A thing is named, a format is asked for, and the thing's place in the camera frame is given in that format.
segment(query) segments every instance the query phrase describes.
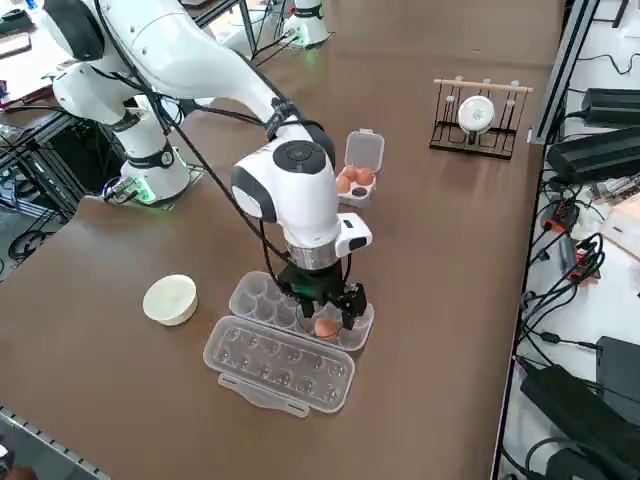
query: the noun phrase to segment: robotic arm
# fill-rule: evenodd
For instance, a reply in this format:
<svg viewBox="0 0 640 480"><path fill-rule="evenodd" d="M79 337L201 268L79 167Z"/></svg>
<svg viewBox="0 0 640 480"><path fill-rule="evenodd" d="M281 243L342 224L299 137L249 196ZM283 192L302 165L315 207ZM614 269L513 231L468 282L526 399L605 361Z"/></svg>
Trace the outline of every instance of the robotic arm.
<svg viewBox="0 0 640 480"><path fill-rule="evenodd" d="M372 235L358 215L338 213L335 155L322 129L243 56L202 32L177 0L46 0L44 10L53 37L80 61L54 79L56 97L113 130L128 157L123 174L148 194L142 203L178 196L189 175L155 114L124 106L139 93L122 81L127 65L159 94L227 97L256 114L269 143L236 164L231 192L244 212L282 227L289 256L276 281L304 315L313 314L313 302L331 302L351 329L367 301L362 285L345 285L340 259L370 245Z"/></svg>

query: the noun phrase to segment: egg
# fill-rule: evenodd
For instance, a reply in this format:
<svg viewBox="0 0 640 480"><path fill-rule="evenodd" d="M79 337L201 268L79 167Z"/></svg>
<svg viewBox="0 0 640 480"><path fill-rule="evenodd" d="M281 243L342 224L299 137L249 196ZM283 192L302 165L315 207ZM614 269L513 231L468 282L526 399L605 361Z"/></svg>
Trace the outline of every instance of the egg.
<svg viewBox="0 0 640 480"><path fill-rule="evenodd" d="M338 189L338 193L349 193L349 190L351 190L351 182L344 175L338 175L338 178L336 178L336 188Z"/></svg>
<svg viewBox="0 0 640 480"><path fill-rule="evenodd" d="M368 168L359 168L356 171L356 183L367 187L373 183L373 172Z"/></svg>
<svg viewBox="0 0 640 480"><path fill-rule="evenodd" d="M345 177L347 177L352 182L355 182L357 174L358 174L358 171L356 170L356 167L352 167L350 165L347 165L346 167L344 167L344 169L342 170L342 173L340 175L344 175Z"/></svg>
<svg viewBox="0 0 640 480"><path fill-rule="evenodd" d="M338 331L340 327L327 317L320 317L316 320L316 324L314 327L314 332L316 337L327 340L328 342L333 342L336 338L338 338Z"/></svg>

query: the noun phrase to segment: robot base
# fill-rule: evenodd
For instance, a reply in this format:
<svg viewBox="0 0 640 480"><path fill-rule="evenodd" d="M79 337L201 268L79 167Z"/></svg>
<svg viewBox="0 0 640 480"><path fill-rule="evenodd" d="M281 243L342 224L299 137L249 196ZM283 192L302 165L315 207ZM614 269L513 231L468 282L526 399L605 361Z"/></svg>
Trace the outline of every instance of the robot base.
<svg viewBox="0 0 640 480"><path fill-rule="evenodd" d="M296 35L298 39L289 46L301 49L320 47L331 36L324 20L317 17L300 18L295 15L284 24L284 32L290 36Z"/></svg>
<svg viewBox="0 0 640 480"><path fill-rule="evenodd" d="M172 150L173 163L169 168L136 168L125 163L121 169L122 178L131 182L118 192L118 196L127 197L137 192L135 200L147 206L163 205L180 197L189 187L191 174L178 151Z"/></svg>

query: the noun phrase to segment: small egg carton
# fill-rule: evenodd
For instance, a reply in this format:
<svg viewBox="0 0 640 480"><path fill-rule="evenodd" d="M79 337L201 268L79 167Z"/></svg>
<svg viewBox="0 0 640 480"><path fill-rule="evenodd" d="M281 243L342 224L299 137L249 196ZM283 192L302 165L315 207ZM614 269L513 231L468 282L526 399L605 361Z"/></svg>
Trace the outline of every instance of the small egg carton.
<svg viewBox="0 0 640 480"><path fill-rule="evenodd" d="M355 373L351 357L238 317L220 319L203 352L218 383L262 408L306 417L309 407L334 413Z"/></svg>
<svg viewBox="0 0 640 480"><path fill-rule="evenodd" d="M283 294L271 276L264 272L247 273L229 299L229 308L239 317L347 352L364 347L373 326L374 310L371 304L367 305L362 316L355 319L352 330L340 329L337 339L317 337L314 333L315 323L318 318L326 317L339 327L342 325L342 312L332 304L324 307L316 304L315 307L313 317L304 318L296 301Z"/></svg>
<svg viewBox="0 0 640 480"><path fill-rule="evenodd" d="M347 137L347 150L344 157L346 167L356 169L368 168L373 172L371 185L359 185L357 181L351 181L351 188L347 193L338 193L340 203L354 207L366 207L376 189L378 174L382 168L384 156L384 137L372 130L361 128L351 132Z"/></svg>

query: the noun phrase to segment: brown table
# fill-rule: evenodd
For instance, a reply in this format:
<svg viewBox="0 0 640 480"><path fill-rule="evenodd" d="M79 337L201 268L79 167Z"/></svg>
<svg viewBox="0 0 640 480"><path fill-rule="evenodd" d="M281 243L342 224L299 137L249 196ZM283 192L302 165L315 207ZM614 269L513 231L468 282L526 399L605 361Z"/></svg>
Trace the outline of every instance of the brown table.
<svg viewBox="0 0 640 480"><path fill-rule="evenodd" d="M115 479L487 478L541 159L524 132L511 162L429 150L431 80L518 79L537 89L530 124L559 35L551 3L327 2L338 33L317 56L265 64L338 152L357 128L386 138L361 212L374 245L352 273L376 321L338 414L260 410L204 365L235 284L264 269L259 242L208 179L172 212L83 200L3 284L0 403ZM225 179L264 141L200 114L185 128ZM167 329L141 304L172 272L196 281L200 306Z"/></svg>

